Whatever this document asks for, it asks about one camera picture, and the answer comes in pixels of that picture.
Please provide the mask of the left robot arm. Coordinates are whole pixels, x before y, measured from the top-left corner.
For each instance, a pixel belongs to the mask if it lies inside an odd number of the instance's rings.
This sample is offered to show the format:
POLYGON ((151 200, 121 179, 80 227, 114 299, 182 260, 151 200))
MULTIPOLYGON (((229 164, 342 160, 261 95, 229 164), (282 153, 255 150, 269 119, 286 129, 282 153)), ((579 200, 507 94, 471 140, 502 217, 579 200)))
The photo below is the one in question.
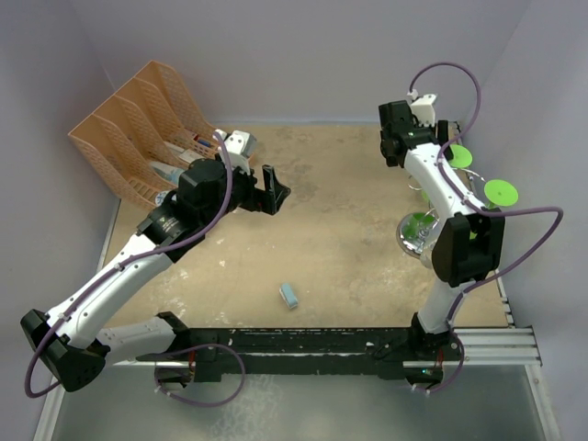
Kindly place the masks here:
POLYGON ((254 172, 227 169, 220 159, 193 162, 178 187, 140 223, 122 250, 82 288, 47 312, 29 311, 20 321, 35 353, 69 392, 92 382, 107 366, 125 359, 186 355, 185 326, 172 313, 120 328, 106 323, 145 284, 202 242, 235 209, 275 215, 290 194, 272 166, 263 168, 264 187, 254 172))

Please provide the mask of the green wine glass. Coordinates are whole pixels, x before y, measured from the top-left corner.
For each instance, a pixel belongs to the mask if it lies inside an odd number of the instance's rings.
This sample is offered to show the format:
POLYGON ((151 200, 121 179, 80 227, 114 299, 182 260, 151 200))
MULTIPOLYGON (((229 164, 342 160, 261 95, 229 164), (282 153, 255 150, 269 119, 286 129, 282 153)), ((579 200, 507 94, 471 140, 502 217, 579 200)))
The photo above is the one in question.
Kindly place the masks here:
POLYGON ((519 199, 518 190, 508 181, 502 179, 488 180, 483 192, 487 198, 488 208, 511 207, 519 199))
POLYGON ((450 151, 453 154, 452 159, 448 162, 453 168, 465 169, 468 168, 473 162, 472 153, 460 144, 451 144, 449 146, 450 151))

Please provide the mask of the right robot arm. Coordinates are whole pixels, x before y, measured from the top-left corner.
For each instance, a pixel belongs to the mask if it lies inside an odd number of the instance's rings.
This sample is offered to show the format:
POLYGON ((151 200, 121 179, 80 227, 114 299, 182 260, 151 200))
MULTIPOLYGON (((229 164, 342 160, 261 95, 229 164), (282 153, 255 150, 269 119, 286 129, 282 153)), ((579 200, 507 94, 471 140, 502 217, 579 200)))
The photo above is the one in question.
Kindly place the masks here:
POLYGON ((453 319, 468 290, 497 268, 505 220, 467 189, 451 169, 435 131, 420 122, 408 102, 380 105, 379 123, 380 152, 387 166, 399 166, 416 179, 438 218, 422 252, 435 282, 407 337, 410 352, 429 359, 451 341, 453 319))

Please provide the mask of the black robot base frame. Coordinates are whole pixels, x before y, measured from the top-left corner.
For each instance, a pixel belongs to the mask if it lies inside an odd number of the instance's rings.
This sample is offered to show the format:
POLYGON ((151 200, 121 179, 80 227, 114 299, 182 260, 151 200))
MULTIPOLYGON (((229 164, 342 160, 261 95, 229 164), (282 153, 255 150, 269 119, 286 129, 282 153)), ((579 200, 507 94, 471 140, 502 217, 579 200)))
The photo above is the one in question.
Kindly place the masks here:
POLYGON ((428 334, 408 327, 189 328, 160 313, 175 333, 161 353, 143 361, 194 362, 196 382, 223 375, 374 376, 439 384, 442 365, 460 361, 462 343, 451 332, 428 334))

